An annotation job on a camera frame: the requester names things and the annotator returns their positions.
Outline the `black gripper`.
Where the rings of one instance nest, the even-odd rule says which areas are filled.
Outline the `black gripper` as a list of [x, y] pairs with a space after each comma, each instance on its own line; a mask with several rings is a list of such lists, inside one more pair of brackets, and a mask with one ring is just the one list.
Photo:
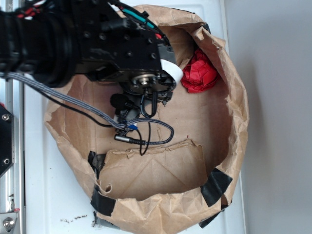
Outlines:
[[118, 0], [80, 3], [80, 73], [126, 92], [171, 92], [183, 77], [165, 34], [148, 13]]

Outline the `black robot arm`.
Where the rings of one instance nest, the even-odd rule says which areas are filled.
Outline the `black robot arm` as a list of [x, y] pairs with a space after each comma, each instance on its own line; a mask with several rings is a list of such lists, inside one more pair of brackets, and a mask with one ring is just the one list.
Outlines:
[[170, 92], [183, 72], [146, 12], [118, 0], [32, 0], [0, 14], [0, 74], [31, 74], [51, 88], [76, 74], [132, 94]]

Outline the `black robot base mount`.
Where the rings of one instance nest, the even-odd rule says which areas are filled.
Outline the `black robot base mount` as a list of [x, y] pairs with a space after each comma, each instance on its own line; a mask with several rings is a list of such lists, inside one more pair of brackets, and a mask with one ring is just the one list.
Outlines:
[[0, 103], [0, 177], [14, 164], [14, 116]]

